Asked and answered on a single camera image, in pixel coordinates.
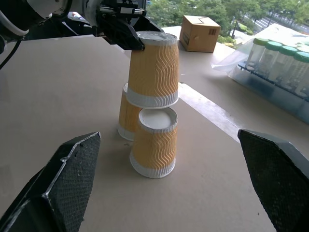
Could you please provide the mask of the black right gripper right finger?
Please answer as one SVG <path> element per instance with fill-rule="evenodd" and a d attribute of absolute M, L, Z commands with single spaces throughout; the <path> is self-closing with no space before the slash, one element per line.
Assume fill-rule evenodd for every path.
<path fill-rule="evenodd" d="M 238 131 L 254 190 L 277 232 L 309 232 L 309 159 L 289 141 Z"/>

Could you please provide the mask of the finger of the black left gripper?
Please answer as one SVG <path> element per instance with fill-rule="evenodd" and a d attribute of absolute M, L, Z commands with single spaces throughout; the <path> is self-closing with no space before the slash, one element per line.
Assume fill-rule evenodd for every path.
<path fill-rule="evenodd" d="M 157 24 L 152 22 L 149 18 L 141 15 L 134 19 L 135 23 L 133 24 L 132 33 L 136 33 L 138 31 L 156 31 L 156 32 L 164 32 Z"/>
<path fill-rule="evenodd" d="M 123 20 L 103 20 L 101 31 L 110 44 L 116 44 L 124 50 L 142 51 L 145 49 L 145 45 L 133 27 Z"/>

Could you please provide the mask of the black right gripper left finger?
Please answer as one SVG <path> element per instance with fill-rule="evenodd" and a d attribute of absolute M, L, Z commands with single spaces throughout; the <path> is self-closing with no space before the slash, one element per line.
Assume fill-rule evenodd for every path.
<path fill-rule="evenodd" d="M 78 232 L 92 191 L 100 132 L 63 143 L 0 218 L 0 232 Z"/>

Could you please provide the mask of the orange ripple paper cup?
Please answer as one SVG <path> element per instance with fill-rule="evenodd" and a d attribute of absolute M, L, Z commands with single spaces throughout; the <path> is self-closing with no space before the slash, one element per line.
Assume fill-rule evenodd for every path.
<path fill-rule="evenodd" d="M 171 108 L 142 109 L 130 152 L 136 172 L 160 179 L 170 174 L 176 163 L 178 116 Z"/>
<path fill-rule="evenodd" d="M 117 131 L 119 135 L 129 141 L 134 141 L 138 124 L 140 108 L 130 104 L 127 100 L 128 83 L 123 86 Z"/>
<path fill-rule="evenodd" d="M 160 31 L 138 31 L 142 51 L 132 51 L 126 98 L 144 109 L 162 109 L 178 101 L 178 38 Z"/>

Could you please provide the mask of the brown cardboard box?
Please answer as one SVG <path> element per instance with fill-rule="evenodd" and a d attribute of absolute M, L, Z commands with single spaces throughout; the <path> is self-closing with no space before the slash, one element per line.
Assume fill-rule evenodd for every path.
<path fill-rule="evenodd" d="M 209 17 L 184 15 L 180 42 L 186 51 L 213 53 L 221 26 Z"/>

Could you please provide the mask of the blue jar rack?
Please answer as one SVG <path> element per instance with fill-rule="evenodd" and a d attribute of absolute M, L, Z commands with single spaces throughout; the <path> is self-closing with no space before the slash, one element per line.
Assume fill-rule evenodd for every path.
<path fill-rule="evenodd" d="M 270 103 L 309 124 L 309 98 L 300 97 L 257 75 L 249 67 L 245 67 L 244 61 L 239 62 L 228 76 Z"/>

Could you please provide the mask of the rack of green-capped tubes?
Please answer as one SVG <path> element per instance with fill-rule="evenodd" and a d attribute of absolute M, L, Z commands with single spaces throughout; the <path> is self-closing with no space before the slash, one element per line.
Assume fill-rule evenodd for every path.
<path fill-rule="evenodd" d="M 309 53 L 309 34 L 303 34 L 278 24 L 272 24 L 270 27 L 256 34 L 252 39 L 249 39 L 245 44 L 243 44 L 241 47 L 239 47 L 225 59 L 216 64 L 212 64 L 212 68 L 215 70 L 224 71 L 229 75 L 230 72 L 237 66 L 239 62 L 244 61 L 246 65 L 248 56 L 253 46 L 254 38 L 269 39 L 269 41 L 281 43 L 282 46 L 286 45 L 295 47 L 298 50 L 298 52 L 301 51 Z M 291 67 L 280 83 L 277 83 L 275 81 L 277 74 L 276 59 L 266 79 L 294 93 L 289 85 Z M 259 75 L 257 73 L 257 68 L 255 70 L 253 68 L 250 68 L 250 70 L 253 70 L 257 75 Z M 305 96 L 298 95 L 298 96 L 303 98 L 309 98 L 309 82 L 305 84 L 305 88 L 302 90 L 302 92 L 304 92 L 306 95 Z"/>

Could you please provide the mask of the clear jar with green lid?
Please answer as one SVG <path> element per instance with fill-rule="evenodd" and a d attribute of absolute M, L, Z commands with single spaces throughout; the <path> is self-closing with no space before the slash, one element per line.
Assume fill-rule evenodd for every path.
<path fill-rule="evenodd" d="M 265 50 L 260 58 L 257 73 L 264 78 L 267 78 L 272 65 L 279 54 L 282 44 L 279 42 L 269 41 L 265 45 Z"/>
<path fill-rule="evenodd" d="M 292 62 L 294 60 L 294 55 L 298 50 L 295 47 L 291 47 L 291 46 L 282 46 L 279 49 L 279 54 L 278 57 L 276 59 L 276 79 L 275 81 L 277 83 L 280 83 L 284 76 L 287 74 L 287 72 L 289 71 Z"/>
<path fill-rule="evenodd" d="M 258 67 L 260 58 L 262 57 L 265 46 L 268 42 L 269 39 L 254 38 L 253 46 L 246 62 L 246 68 L 250 67 L 255 70 Z"/>
<path fill-rule="evenodd" d="M 289 85 L 292 91 L 300 96 L 305 96 L 306 94 L 302 92 L 305 88 L 305 84 L 309 79 L 309 53 L 307 52 L 296 52 L 294 55 L 294 60 L 291 65 L 291 73 Z"/>

